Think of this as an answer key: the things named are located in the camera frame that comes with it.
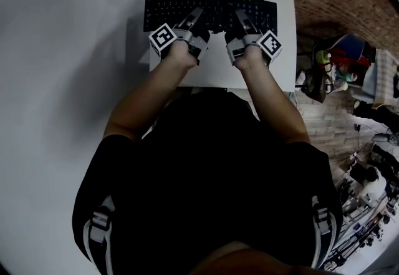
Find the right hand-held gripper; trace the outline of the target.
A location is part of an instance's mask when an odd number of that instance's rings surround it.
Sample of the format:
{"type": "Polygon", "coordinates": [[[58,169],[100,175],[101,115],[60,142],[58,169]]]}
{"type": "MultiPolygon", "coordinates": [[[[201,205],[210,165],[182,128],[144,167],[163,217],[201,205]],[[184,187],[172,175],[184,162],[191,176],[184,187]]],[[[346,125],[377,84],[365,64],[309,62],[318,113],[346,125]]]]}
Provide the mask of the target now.
{"type": "Polygon", "coordinates": [[[226,32],[224,39],[231,64],[244,55],[247,47],[255,46],[262,51],[262,58],[267,67],[278,57],[282,51],[282,44],[272,31],[265,34],[259,33],[257,27],[242,9],[235,10],[236,16],[245,35],[238,36],[233,32],[226,32]]]}

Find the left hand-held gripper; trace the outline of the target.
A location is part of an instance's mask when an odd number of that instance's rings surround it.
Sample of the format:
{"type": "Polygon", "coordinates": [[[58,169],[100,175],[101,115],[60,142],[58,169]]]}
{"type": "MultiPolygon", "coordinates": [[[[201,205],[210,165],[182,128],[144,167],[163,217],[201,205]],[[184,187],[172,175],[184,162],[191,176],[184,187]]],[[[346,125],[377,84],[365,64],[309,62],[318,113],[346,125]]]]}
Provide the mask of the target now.
{"type": "Polygon", "coordinates": [[[197,64],[200,64],[200,60],[208,50],[211,32],[206,29],[191,30],[191,28],[195,26],[202,13],[203,8],[196,7],[175,28],[164,23],[149,35],[150,45],[160,59],[168,55],[172,43],[183,41],[188,45],[188,52],[196,58],[197,64]]]}

